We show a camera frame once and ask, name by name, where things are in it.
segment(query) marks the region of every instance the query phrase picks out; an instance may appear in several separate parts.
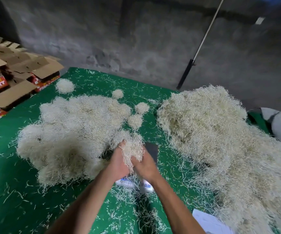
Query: green surface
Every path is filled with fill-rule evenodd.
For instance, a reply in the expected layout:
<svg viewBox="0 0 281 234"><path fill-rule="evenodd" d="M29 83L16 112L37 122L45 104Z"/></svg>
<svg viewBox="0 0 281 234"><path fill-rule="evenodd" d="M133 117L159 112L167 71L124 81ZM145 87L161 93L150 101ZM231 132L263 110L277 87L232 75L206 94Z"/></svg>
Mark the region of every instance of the green surface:
<svg viewBox="0 0 281 234"><path fill-rule="evenodd" d="M144 141L159 145L159 170L190 209L200 202L207 203L198 197L194 188L187 188L191 184L183 184L183 176L192 177L191 171L181 169L183 166L189 167L189 163L178 161L175 152L168 146L165 134L156 125L157 104L148 101L154 99L162 102L170 97L173 91L80 68L70 68L63 78L69 78L77 85L73 96L100 94L110 97L111 91L122 89L124 97L119 99L119 102L132 108L139 102L148 103L150 111L144 115L143 125L138 132ZM89 183L86 180L75 182L68 187L56 185L42 193L36 179L37 170L15 153L13 141L20 128L38 120L40 104L48 103L56 96L58 93L55 92L55 86L50 85L0 119L0 233L43 233L46 226L50 225ZM166 225L165 233L171 233L161 203L155 194L137 199L138 205L135 205L129 204L129 199L117 200L114 196L116 193L120 194L120 189L113 187L101 207L91 233L141 233L139 226L148 221L143 217L144 210L154 209ZM143 228L142 232L152 233L152 228Z"/></svg>

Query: person's left hand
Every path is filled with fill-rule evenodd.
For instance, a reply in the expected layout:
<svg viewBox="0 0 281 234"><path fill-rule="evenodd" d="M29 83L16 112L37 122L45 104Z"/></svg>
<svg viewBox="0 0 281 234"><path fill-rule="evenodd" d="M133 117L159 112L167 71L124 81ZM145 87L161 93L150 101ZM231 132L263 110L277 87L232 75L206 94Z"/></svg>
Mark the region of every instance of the person's left hand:
<svg viewBox="0 0 281 234"><path fill-rule="evenodd" d="M113 151L113 154L110 159L110 164L107 166L110 179L112 179L113 182L120 180L121 178L127 176L130 173L129 168L127 165L125 165L122 157L121 147L124 145L125 145L124 140L121 143L119 143L119 145Z"/></svg>

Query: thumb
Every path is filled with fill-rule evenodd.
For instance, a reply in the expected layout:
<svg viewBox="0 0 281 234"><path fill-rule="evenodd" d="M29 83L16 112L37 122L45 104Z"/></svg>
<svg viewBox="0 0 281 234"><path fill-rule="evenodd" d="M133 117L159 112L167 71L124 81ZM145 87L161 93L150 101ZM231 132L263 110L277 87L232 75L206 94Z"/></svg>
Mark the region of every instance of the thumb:
<svg viewBox="0 0 281 234"><path fill-rule="evenodd" d="M132 162L133 166L135 166L135 167L140 165L140 161L138 161L137 158L135 158L135 156L131 157L131 162Z"/></svg>

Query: person's right arm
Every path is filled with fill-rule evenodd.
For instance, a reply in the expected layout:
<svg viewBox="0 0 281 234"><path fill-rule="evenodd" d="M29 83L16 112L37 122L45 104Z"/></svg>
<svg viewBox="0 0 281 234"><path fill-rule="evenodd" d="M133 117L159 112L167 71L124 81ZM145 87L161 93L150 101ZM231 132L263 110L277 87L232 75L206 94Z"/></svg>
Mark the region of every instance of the person's right arm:
<svg viewBox="0 0 281 234"><path fill-rule="evenodd" d="M181 201L161 176L157 166L145 147L141 162L135 157L131 158L137 174L148 181L155 189L174 234L205 234L191 211Z"/></svg>

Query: person's right hand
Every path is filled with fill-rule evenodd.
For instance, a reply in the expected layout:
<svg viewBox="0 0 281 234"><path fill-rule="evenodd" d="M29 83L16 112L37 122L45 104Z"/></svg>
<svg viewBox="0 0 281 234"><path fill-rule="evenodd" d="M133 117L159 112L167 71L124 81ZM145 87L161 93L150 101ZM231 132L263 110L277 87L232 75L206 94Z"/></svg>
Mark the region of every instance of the person's right hand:
<svg viewBox="0 0 281 234"><path fill-rule="evenodd" d="M160 172L154 162L154 159L148 153L147 149L143 145L143 159L142 161L138 161L134 156L131 157L131 162L134 165L134 170L138 175L140 175L143 179L148 181L150 184L159 178Z"/></svg>

